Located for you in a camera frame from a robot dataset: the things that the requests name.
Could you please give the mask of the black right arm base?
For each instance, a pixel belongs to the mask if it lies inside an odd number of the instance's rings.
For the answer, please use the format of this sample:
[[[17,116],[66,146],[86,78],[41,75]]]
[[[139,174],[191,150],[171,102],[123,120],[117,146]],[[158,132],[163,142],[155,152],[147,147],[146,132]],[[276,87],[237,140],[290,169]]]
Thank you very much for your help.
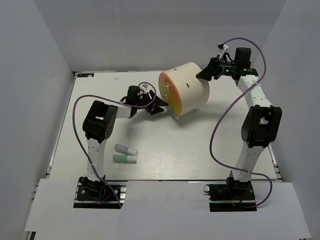
[[[206,184],[203,191],[209,196],[209,209],[213,213],[257,210],[251,181],[241,182],[228,177],[223,184]]]

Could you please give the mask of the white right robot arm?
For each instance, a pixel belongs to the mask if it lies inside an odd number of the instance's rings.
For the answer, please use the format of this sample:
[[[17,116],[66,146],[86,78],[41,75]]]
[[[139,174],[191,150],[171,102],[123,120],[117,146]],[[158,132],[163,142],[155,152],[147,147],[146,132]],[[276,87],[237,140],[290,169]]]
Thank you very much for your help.
[[[248,106],[248,113],[241,127],[242,149],[229,175],[235,181],[225,187],[226,195],[236,200],[244,193],[241,183],[251,181],[261,153],[275,141],[282,109],[271,104],[259,85],[259,74],[251,67],[250,48],[236,48],[234,60],[227,61],[227,55],[227,52],[222,51],[216,57],[212,57],[207,67],[196,77],[206,81],[217,80],[221,76],[231,77],[241,90]]]

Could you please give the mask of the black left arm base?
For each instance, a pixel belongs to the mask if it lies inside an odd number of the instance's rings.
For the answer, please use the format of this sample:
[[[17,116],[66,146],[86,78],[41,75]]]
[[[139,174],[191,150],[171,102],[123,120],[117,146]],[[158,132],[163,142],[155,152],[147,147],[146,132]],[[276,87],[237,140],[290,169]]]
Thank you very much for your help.
[[[124,204],[127,181],[109,181],[108,182],[116,194],[121,206]],[[116,209],[121,207],[118,204],[115,195],[110,188],[102,185],[102,191],[96,192],[92,189],[85,188],[80,182],[77,184],[74,197],[73,208],[75,209]]]

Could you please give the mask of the cream round drawer organizer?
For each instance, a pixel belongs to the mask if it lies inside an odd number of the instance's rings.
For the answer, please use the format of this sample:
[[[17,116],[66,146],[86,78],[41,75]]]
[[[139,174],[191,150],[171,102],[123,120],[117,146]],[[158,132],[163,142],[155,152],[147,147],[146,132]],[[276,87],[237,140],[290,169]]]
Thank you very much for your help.
[[[196,78],[200,71],[201,68],[194,62],[188,62],[163,71],[172,78],[179,91],[184,115],[205,105],[209,99],[209,82]]]

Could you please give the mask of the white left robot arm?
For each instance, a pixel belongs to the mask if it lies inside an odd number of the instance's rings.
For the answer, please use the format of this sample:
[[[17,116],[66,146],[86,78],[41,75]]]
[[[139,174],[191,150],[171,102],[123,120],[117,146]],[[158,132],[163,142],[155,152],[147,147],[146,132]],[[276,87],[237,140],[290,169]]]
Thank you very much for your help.
[[[139,109],[145,109],[151,116],[156,115],[164,112],[167,106],[153,90],[145,91],[141,86],[135,85],[128,88],[127,96],[120,100],[120,104],[109,105],[99,100],[92,103],[82,124],[90,158],[85,177],[94,182],[88,188],[90,196],[96,200],[105,196],[106,187],[99,182],[105,178],[105,147],[116,119],[132,118]]]

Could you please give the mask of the yellow organizer drawer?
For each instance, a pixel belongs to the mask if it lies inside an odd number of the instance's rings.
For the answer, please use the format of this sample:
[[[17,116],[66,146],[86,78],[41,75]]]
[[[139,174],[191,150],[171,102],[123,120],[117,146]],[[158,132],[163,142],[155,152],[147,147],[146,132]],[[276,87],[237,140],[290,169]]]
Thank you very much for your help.
[[[179,96],[170,96],[168,98],[168,109],[171,112],[171,114],[175,117],[180,117],[185,114],[183,112],[183,102]]]

